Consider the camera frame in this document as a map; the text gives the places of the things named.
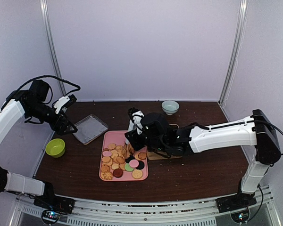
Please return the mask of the silver metal tin lid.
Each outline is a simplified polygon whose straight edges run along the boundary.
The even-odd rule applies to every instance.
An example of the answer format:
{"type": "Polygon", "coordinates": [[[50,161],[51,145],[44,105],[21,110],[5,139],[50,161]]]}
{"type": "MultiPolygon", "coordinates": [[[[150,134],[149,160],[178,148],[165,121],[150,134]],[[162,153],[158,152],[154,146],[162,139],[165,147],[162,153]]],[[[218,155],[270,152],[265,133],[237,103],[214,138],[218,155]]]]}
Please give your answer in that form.
{"type": "Polygon", "coordinates": [[[87,145],[108,131],[108,125],[91,114],[75,124],[77,132],[73,135],[83,145],[87,145]]]}

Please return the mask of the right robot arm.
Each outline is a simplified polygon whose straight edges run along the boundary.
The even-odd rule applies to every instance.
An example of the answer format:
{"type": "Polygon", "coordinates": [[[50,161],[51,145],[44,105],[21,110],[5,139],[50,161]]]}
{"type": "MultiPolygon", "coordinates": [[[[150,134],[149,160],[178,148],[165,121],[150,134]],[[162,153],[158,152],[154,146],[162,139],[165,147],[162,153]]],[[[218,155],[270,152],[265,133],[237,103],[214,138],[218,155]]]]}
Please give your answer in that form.
{"type": "Polygon", "coordinates": [[[130,121],[125,138],[135,151],[147,147],[157,155],[171,158],[183,156],[188,151],[201,153],[223,147],[254,146],[255,156],[241,179],[239,192],[232,199],[237,208],[250,201],[250,194],[256,191],[269,166],[281,157],[276,130],[259,109],[233,122],[209,126],[194,122],[182,128],[172,127],[159,113],[144,115],[133,107],[128,115],[130,121]]]}

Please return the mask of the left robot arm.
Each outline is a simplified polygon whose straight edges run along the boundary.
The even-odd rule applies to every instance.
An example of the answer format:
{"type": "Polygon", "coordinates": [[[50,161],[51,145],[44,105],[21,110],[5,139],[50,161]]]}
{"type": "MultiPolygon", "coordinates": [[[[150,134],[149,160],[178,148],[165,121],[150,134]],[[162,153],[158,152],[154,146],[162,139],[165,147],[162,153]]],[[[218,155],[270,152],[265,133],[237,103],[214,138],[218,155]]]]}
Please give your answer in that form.
{"type": "Polygon", "coordinates": [[[0,193],[40,196],[48,209],[58,205],[46,182],[33,178],[42,146],[51,131],[77,132],[66,114],[80,86],[54,75],[29,79],[13,90],[0,107],[0,193]]]}

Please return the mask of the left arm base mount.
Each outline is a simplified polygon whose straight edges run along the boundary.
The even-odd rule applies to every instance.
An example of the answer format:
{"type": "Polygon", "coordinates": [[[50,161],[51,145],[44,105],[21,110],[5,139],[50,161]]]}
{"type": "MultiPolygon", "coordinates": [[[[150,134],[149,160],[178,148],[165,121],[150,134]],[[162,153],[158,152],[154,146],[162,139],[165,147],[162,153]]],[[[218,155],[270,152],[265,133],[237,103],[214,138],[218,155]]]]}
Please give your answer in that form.
{"type": "Polygon", "coordinates": [[[52,197],[42,195],[34,196],[33,204],[44,209],[54,210],[62,214],[71,214],[75,205],[75,200],[62,196],[53,195],[52,197]]]}

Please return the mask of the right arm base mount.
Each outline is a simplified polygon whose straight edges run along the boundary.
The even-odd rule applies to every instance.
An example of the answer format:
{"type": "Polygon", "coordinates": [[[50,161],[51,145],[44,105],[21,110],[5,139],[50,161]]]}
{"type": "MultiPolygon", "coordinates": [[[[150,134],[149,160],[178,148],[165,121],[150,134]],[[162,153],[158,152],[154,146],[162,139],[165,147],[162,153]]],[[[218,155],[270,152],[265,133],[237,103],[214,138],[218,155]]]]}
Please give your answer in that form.
{"type": "Polygon", "coordinates": [[[257,203],[254,194],[234,194],[216,199],[219,213],[238,210],[257,203]]]}

